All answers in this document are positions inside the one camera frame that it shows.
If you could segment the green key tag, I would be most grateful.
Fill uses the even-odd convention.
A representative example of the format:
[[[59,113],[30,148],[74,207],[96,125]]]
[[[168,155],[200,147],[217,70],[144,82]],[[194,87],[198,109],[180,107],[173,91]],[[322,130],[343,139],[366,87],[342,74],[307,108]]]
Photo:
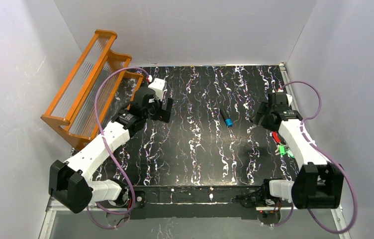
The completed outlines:
[[[276,149],[275,154],[276,155],[281,155],[281,156],[287,155],[290,158],[294,158],[294,155],[293,155],[291,149],[288,146],[285,146],[285,145],[282,145],[282,144],[278,145],[278,148]]]

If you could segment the orange ribbed plastic rack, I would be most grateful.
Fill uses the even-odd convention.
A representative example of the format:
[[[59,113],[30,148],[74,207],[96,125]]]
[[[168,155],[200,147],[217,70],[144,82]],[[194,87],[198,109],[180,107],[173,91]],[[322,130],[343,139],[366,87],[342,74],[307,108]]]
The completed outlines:
[[[111,47],[117,39],[114,31],[96,30],[75,66],[41,116],[75,150],[83,149],[99,133],[97,120],[106,123],[106,115],[124,80],[136,80],[138,90],[144,76],[122,71],[132,57],[116,53]]]

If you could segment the metal keyring red grip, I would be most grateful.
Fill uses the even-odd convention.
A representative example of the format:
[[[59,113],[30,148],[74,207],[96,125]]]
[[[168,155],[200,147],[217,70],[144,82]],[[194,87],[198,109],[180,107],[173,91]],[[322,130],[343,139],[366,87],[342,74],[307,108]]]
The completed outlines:
[[[281,144],[281,139],[277,132],[272,132],[272,138],[276,144]]]

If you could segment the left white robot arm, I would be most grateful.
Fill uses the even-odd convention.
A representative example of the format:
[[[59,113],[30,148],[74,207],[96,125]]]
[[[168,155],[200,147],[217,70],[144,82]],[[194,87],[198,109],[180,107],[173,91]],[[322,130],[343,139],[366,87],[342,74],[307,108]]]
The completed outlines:
[[[117,180],[93,181],[93,173],[142,130],[147,120],[170,121],[173,99],[167,99],[164,109],[164,89],[165,83],[159,79],[140,87],[87,146],[64,162],[55,161],[50,167],[49,195],[75,214],[90,203],[119,200],[129,185]]]

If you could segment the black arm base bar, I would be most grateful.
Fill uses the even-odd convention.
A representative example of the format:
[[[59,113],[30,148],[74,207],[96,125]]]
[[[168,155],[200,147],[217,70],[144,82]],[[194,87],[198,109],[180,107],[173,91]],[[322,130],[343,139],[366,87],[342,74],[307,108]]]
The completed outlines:
[[[132,220],[155,218],[256,219],[267,209],[259,186],[136,186]]]

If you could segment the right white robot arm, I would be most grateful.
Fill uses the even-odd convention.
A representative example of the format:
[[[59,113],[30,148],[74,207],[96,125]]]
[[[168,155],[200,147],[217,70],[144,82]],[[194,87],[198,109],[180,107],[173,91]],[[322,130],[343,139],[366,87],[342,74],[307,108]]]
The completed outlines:
[[[294,181],[266,179],[262,200],[285,200],[298,209],[335,209],[339,207],[344,175],[332,162],[314,149],[304,137],[304,125],[298,111],[290,108],[290,95],[285,92],[268,94],[252,119],[264,129],[284,139],[299,166]]]

